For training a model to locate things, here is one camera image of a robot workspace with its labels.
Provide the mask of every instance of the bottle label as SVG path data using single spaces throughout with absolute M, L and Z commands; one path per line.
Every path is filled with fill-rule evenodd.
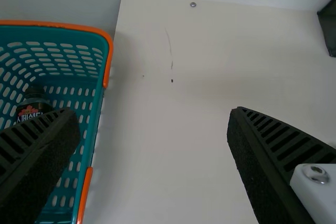
M 50 111 L 52 111 L 52 107 L 42 102 L 20 105 L 16 108 L 16 123 L 24 122 Z

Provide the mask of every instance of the bottle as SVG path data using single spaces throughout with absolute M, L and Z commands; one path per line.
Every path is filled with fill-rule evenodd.
M 25 99 L 16 108 L 16 123 L 52 111 L 42 86 L 31 84 L 25 91 Z

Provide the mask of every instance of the bolt head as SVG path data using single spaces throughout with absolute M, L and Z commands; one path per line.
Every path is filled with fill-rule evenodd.
M 330 180 L 329 174 L 322 167 L 316 164 L 305 164 L 302 167 L 303 174 L 317 184 L 327 184 Z

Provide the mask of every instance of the white board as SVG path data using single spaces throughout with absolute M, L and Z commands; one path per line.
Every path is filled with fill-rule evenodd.
M 190 2 L 121 2 L 86 224 L 257 223 L 226 140 L 237 106 L 336 143 L 315 13 Z

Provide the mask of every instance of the teal plastic basket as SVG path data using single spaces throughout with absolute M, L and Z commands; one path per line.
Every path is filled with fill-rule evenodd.
M 39 83 L 55 109 L 75 110 L 81 131 L 80 144 L 35 223 L 82 222 L 112 51 L 110 36 L 96 28 L 0 20 L 0 130 L 15 123 L 26 88 Z

